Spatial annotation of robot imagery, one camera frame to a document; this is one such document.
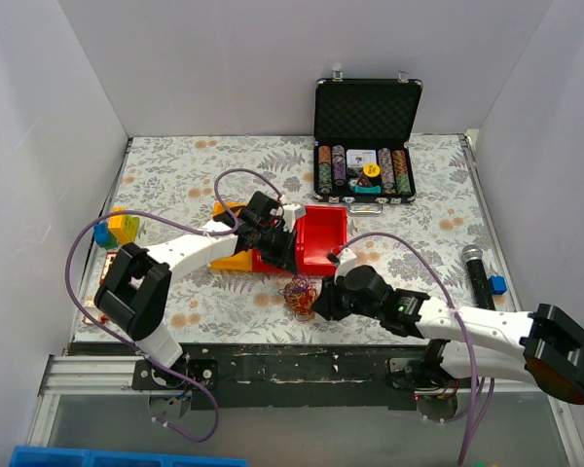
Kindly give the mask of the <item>red double plastic bin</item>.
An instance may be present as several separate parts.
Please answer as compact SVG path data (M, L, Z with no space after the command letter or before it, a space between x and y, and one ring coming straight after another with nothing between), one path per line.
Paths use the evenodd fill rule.
M343 207L306 206L294 227L296 260L301 275L333 275L327 254L347 241L347 212Z

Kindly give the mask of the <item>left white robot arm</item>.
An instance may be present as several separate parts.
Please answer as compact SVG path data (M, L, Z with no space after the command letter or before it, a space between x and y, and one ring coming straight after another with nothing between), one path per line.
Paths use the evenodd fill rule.
M296 273L296 222L306 215L301 204L283 204L262 192L246 205L226 207L202 228L145 248L122 246L93 302L146 357L157 361L154 377L168 389L188 375L180 344L164 323L169 289L179 279L247 250L256 250L269 266Z

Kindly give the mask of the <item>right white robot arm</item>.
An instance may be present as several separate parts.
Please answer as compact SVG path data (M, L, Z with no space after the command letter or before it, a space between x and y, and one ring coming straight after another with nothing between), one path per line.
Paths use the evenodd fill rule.
M451 310L423 292L392 288L373 268L361 266L323 278L311 308L328 321L358 314L396 336L445 341L444 352L420 363L422 378L432 386L476 369L479 377L529 383L556 399L584 405L584 328L557 306ZM474 348L459 357L450 348L458 341Z

